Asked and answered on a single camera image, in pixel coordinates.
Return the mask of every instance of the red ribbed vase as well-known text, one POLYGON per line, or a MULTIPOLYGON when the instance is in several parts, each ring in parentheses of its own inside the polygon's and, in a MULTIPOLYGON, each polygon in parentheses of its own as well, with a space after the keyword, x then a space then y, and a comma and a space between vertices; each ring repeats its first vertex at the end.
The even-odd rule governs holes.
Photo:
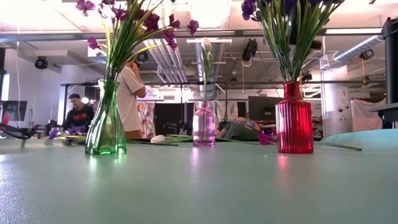
POLYGON ((284 99, 276 105, 278 152, 311 154, 311 104, 303 100, 298 82, 287 82, 284 86, 284 99))

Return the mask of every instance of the pink glass vase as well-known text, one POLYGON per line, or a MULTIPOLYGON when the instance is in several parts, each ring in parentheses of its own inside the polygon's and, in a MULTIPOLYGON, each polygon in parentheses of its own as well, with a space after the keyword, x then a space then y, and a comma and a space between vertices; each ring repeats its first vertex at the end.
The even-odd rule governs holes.
POLYGON ((311 104, 303 100, 298 82, 287 82, 284 86, 284 99, 276 105, 278 152, 311 154, 311 104))
POLYGON ((209 102, 200 102, 199 109, 193 115, 192 135, 193 146, 215 145, 214 114, 209 109, 209 102))

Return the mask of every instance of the green vase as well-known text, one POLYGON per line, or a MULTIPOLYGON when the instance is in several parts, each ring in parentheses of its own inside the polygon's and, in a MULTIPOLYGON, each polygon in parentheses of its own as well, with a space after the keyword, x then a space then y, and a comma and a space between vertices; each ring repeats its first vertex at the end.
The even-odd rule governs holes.
POLYGON ((99 80, 98 84, 101 98, 87 133, 86 154, 125 154, 126 136, 116 104, 119 82, 99 80))

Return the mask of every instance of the vase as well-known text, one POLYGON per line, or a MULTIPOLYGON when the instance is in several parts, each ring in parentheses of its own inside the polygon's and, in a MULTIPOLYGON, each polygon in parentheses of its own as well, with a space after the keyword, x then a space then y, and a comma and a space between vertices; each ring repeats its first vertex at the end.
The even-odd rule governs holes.
POLYGON ((214 114, 209 109, 209 102, 200 102, 199 109, 193 115, 192 124, 193 146, 214 146, 215 124, 214 114))
POLYGON ((86 154, 112 155, 126 153, 126 136, 118 107, 119 82, 99 80, 101 98, 87 133, 86 154))
POLYGON ((278 152, 311 154, 311 104, 303 100, 298 82, 287 82, 284 89, 284 99, 276 105, 278 152))

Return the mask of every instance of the monitor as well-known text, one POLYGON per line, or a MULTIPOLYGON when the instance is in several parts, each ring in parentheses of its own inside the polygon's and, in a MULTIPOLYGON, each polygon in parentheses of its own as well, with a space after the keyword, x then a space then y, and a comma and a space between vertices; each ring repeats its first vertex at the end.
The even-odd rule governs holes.
POLYGON ((253 121, 276 121, 275 105, 282 98, 249 96, 249 119, 253 121))
POLYGON ((21 119, 18 117, 18 101, 8 100, 0 101, 1 117, 5 114, 10 116, 10 121, 24 121, 26 113, 27 101, 20 101, 19 103, 19 114, 21 119))

